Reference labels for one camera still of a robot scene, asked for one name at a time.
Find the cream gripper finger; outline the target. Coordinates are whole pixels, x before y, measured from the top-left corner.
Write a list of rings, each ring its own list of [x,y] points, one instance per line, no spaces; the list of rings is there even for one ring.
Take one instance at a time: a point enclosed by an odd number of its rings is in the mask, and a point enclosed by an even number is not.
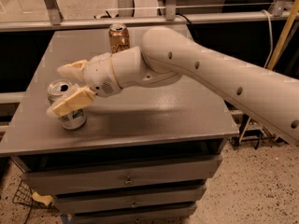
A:
[[[60,118],[69,113],[91,105],[96,93],[87,86],[74,87],[62,96],[56,98],[47,109],[46,114],[51,118]]]
[[[80,60],[74,63],[68,63],[57,68],[57,72],[65,78],[76,79],[79,82],[84,82],[84,68],[88,63],[87,60]]]

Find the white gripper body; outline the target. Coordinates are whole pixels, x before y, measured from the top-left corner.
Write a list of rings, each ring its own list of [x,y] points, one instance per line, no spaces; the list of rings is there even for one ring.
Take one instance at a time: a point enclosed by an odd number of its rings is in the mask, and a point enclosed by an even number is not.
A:
[[[85,83],[100,97],[109,97],[121,92],[111,53],[91,58],[83,69],[83,76]]]

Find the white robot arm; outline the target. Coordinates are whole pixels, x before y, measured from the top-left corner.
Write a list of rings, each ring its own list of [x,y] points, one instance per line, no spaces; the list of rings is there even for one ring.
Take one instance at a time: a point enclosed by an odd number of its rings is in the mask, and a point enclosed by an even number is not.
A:
[[[207,49],[167,27],[152,27],[141,45],[62,65],[58,73],[75,85],[47,114],[60,118],[137,87],[160,87],[190,77],[290,144],[299,142],[299,80]]]

